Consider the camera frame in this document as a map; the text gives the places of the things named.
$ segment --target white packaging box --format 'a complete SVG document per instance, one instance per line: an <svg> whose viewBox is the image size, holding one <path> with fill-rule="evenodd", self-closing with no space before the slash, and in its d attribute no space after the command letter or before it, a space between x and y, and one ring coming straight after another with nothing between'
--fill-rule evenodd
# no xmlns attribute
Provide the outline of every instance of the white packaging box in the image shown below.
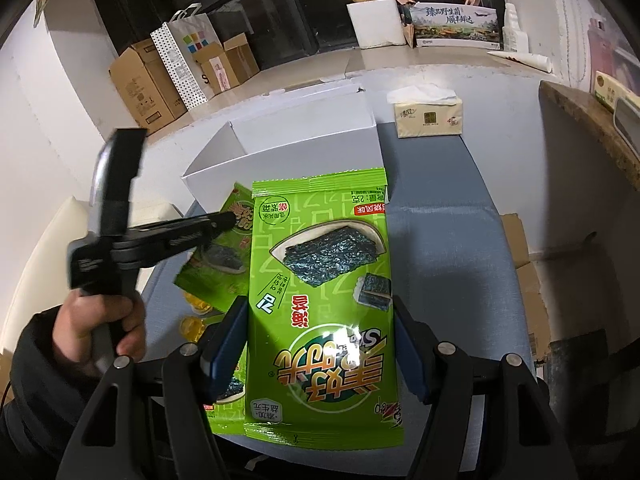
<svg viewBox="0 0 640 480"><path fill-rule="evenodd" d="M355 84L319 84L220 128L182 176L207 212L234 183L301 178L383 166L378 130Z"/></svg>

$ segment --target shopping bag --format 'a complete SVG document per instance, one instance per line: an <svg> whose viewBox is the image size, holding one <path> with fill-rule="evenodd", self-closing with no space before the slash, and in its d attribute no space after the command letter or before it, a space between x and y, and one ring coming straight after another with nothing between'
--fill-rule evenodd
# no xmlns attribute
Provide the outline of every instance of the shopping bag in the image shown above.
<svg viewBox="0 0 640 480"><path fill-rule="evenodd" d="M187 110L207 102L214 95L207 77L192 54L209 43L220 43L206 14L196 14L201 4L178 10L168 22L151 33L160 58L171 76Z"/></svg>

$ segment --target gray tablecloth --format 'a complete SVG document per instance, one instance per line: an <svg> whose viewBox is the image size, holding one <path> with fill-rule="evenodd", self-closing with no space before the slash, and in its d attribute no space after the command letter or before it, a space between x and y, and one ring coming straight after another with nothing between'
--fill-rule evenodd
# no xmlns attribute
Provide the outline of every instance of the gray tablecloth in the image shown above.
<svg viewBox="0 0 640 480"><path fill-rule="evenodd" d="M500 217L482 177L458 136L398 139L394 124L379 124L390 202L386 208L394 293L439 339L470 355L523 356L533 370L524 306ZM199 214L199 206L191 214ZM184 340L178 324L191 309L173 278L181 254L156 267L145 287L147 359L165 356ZM404 476L429 413L399 385L404 445L361 451L280 446L244 436L230 440L265 454L316 467ZM474 398L462 470L475 467L482 398Z"/></svg>

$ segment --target black sleeve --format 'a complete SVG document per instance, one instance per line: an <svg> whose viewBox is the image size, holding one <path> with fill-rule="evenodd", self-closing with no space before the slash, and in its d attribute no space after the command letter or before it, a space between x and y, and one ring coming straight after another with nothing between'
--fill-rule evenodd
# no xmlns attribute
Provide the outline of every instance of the black sleeve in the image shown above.
<svg viewBox="0 0 640 480"><path fill-rule="evenodd" d="M54 479L97 380L61 370L51 334L59 307L33 316L15 349L14 400L0 417L0 479Z"/></svg>

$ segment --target table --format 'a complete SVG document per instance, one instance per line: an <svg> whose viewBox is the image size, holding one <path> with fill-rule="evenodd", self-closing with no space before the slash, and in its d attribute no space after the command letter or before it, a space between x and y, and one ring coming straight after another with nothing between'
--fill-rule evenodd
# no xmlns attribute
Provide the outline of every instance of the table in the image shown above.
<svg viewBox="0 0 640 480"><path fill-rule="evenodd" d="M640 160L613 125L613 114L591 94L551 81L540 81L538 95L555 103L569 114L581 130L591 134L607 155L640 191Z"/></svg>
<svg viewBox="0 0 640 480"><path fill-rule="evenodd" d="M524 306L500 217L461 137L398 139L395 124L379 124L389 181L386 207L394 293L437 338L469 355L500 359L520 354L531 370ZM199 206L190 214L200 214ZM191 314L173 278L180 254L158 265L145 287L146 359L164 357L184 342L178 333ZM399 384L404 445L360 451L299 449L245 436L229 440L290 462L371 475L405 476L429 408ZM483 399L475 397L462 470L475 467Z"/></svg>

